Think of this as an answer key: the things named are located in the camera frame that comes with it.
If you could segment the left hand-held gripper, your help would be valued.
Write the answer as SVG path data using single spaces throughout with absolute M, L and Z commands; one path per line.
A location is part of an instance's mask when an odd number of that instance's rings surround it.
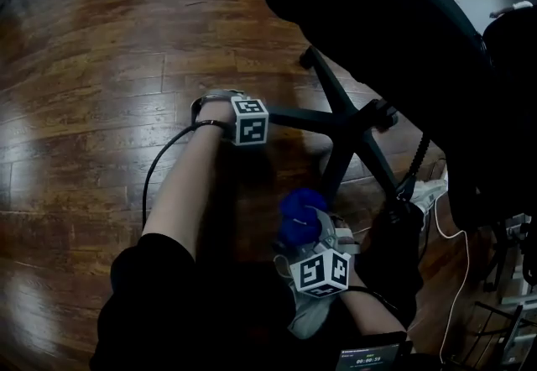
M 209 101 L 230 102 L 235 123 L 225 127 L 224 138 L 236 146 L 265 144 L 269 128 L 269 112 L 260 99 L 238 90 L 212 90 L 190 105 L 191 123 L 197 123 L 199 112 Z

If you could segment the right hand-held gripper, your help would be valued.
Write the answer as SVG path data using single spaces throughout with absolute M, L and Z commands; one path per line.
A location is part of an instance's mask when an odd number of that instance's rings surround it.
M 352 231 L 336 227 L 331 216 L 315 210 L 318 235 L 300 245 L 277 243 L 277 252 L 287 259 L 290 276 L 298 292 L 315 298 L 341 293 L 348 288 L 351 257 L 360 252 Z

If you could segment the blue cloth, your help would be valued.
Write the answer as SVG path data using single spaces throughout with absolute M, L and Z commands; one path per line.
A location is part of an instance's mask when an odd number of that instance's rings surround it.
M 322 226 L 317 210 L 328 210 L 320 193 L 308 188 L 295 189 L 280 202 L 279 210 L 282 221 L 278 239 L 284 246 L 297 248 L 318 240 Z

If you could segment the black office chair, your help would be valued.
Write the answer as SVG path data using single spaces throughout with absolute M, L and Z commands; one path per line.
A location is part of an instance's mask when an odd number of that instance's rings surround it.
M 265 0 L 444 153 L 460 227 L 537 222 L 537 13 L 475 30 L 455 0 Z

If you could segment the person's right forearm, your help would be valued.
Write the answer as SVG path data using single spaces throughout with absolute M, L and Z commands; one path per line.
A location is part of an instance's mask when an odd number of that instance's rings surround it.
M 362 335 L 406 333 L 399 320 L 374 296 L 347 289 L 340 297 Z

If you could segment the person's left forearm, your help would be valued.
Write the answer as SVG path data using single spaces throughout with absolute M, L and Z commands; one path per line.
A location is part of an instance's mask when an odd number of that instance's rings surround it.
M 159 234 L 179 243 L 191 256 L 210 194 L 216 156 L 227 124 L 206 120 L 196 130 L 154 200 L 143 235 Z

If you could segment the person's left hand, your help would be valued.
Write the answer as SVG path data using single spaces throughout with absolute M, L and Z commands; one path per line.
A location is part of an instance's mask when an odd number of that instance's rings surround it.
M 223 123 L 235 123 L 235 112 L 229 101 L 210 100 L 206 102 L 198 116 L 197 121 L 218 121 Z

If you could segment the person's white sneaker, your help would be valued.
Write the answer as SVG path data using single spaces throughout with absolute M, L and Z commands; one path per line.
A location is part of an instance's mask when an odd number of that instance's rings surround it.
M 447 192 L 446 180 L 417 180 L 410 202 L 417 206 L 424 215 L 434 206 L 435 201 Z
M 335 296 L 315 298 L 305 295 L 296 289 L 294 283 L 291 283 L 289 288 L 295 301 L 295 317 L 287 329 L 301 340 L 313 337 L 326 321 Z

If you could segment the person's black trousers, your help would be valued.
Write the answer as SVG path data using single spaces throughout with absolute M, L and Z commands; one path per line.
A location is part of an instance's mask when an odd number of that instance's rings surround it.
M 295 317 L 295 301 L 275 266 L 235 260 L 237 181 L 218 162 L 219 155 L 220 149 L 196 252 L 201 273 L 217 285 L 229 284 L 232 289 L 210 294 L 207 306 L 211 322 L 228 338 L 258 345 L 335 343 L 349 347 L 368 336 L 360 333 L 340 296 L 335 296 L 326 321 L 313 337 L 301 340 L 288 331 Z M 368 246 L 351 262 L 349 271 L 349 289 L 374 296 L 405 330 L 415 317 L 415 297 L 423 285 L 417 255 L 423 216 L 411 202 L 389 203 L 375 219 Z

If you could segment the black smartphone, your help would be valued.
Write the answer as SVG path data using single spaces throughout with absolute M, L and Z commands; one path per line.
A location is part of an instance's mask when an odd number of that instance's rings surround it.
M 358 347 L 341 350 L 335 371 L 399 371 L 413 347 L 405 332 L 368 335 Z

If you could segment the person's black shirt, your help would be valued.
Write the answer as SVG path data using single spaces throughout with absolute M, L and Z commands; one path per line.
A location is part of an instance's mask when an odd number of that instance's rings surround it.
M 111 269 L 112 296 L 97 321 L 91 371 L 334 371 L 335 343 L 258 345 L 224 335 L 207 306 L 228 293 L 179 243 L 142 236 Z

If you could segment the black metal rack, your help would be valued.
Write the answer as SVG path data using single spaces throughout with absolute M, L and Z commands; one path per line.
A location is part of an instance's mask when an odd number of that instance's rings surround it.
M 488 300 L 473 302 L 455 371 L 537 371 L 537 284 L 525 275 L 537 233 L 530 216 L 518 215 L 493 226 L 493 252 L 484 271 Z

